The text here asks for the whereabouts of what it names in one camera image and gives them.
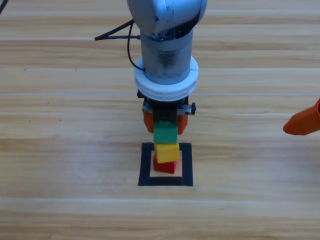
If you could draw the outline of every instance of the black cable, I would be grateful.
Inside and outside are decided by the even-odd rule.
[[[134,25],[134,23],[131,23],[131,25],[130,25],[130,30],[129,30],[129,35],[128,35],[128,44],[127,44],[128,57],[129,57],[130,62],[132,63],[132,65],[133,65],[135,68],[137,68],[137,69],[145,72],[146,70],[145,70],[144,68],[141,68],[141,67],[138,67],[137,65],[135,65],[135,63],[132,61],[131,56],[130,56],[130,36],[131,36],[131,31],[132,31],[133,25]]]
[[[3,2],[0,5],[0,14],[2,13],[2,11],[5,9],[5,6],[7,5],[8,0],[3,0]]]
[[[99,39],[99,40],[108,40],[108,39],[128,39],[129,38],[129,36],[107,36],[107,37],[105,37],[105,38],[103,38],[103,39]],[[140,37],[140,35],[137,35],[137,36],[130,36],[130,39],[138,39],[138,40],[140,40],[141,39],[141,37]]]
[[[128,27],[128,26],[130,26],[130,25],[133,25],[134,22],[135,22],[135,20],[132,19],[132,20],[130,20],[130,21],[122,24],[121,26],[118,26],[118,27],[116,27],[115,29],[106,32],[105,34],[102,34],[102,35],[100,35],[100,36],[96,36],[96,37],[94,38],[94,40],[96,40],[96,41],[104,40],[106,37],[109,37],[110,35],[115,34],[116,32],[119,32],[120,30],[125,29],[126,27]]]

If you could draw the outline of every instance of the orange gripper pad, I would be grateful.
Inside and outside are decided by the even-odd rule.
[[[149,133],[154,133],[154,116],[152,113],[143,113],[143,121]]]
[[[188,115],[179,115],[178,116],[178,135],[184,133],[184,130],[188,124]]]
[[[284,125],[283,131],[291,135],[305,136],[320,130],[320,99],[317,103],[296,113]]]

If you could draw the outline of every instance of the wooden table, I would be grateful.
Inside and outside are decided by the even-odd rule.
[[[320,1],[209,0],[179,137],[194,187],[138,186],[152,134],[126,41],[94,41],[130,19],[125,0],[9,0],[0,239],[319,240],[320,134],[282,128],[320,98]]]

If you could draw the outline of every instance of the gray metal cylinder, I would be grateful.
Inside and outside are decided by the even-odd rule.
[[[141,50],[145,76],[152,82],[171,85],[182,82],[189,75],[193,30],[174,40],[154,40],[141,35]]]

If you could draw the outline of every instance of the black tape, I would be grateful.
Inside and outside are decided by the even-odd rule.
[[[152,151],[155,146],[152,142],[144,142],[141,147],[141,163],[138,186],[189,186],[193,187],[192,145],[180,143],[182,151],[182,176],[152,176],[150,177]]]
[[[8,0],[3,0],[3,2],[0,5],[0,14],[2,13],[2,11],[5,9],[5,6],[7,5]]]
[[[191,143],[180,143],[180,150],[182,151],[182,184],[192,187],[194,185],[194,176]]]

